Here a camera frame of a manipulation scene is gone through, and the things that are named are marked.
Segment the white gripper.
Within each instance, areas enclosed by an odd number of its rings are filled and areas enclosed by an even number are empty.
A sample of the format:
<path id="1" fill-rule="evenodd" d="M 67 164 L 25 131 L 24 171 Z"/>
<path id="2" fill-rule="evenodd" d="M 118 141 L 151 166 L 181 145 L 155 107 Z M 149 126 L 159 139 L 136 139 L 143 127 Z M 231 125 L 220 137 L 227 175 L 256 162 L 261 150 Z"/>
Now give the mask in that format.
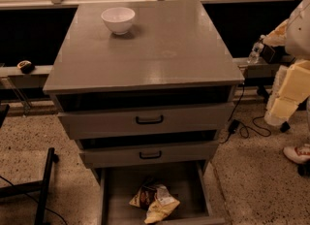
<path id="1" fill-rule="evenodd" d="M 298 60 L 281 66 L 272 85 L 275 98 L 270 113 L 288 121 L 298 106 L 310 96 L 310 61 Z"/>

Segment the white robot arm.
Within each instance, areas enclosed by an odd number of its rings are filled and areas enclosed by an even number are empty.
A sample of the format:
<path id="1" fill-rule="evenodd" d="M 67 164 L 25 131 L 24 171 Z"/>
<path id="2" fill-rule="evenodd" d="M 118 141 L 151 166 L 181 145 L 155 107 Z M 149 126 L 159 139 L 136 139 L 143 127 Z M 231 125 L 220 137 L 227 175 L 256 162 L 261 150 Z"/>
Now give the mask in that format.
<path id="1" fill-rule="evenodd" d="M 272 85 L 264 120 L 272 126 L 288 121 L 298 106 L 310 96 L 310 0 L 302 0 L 264 39 L 266 46 L 283 46 L 296 62 L 281 66 Z"/>

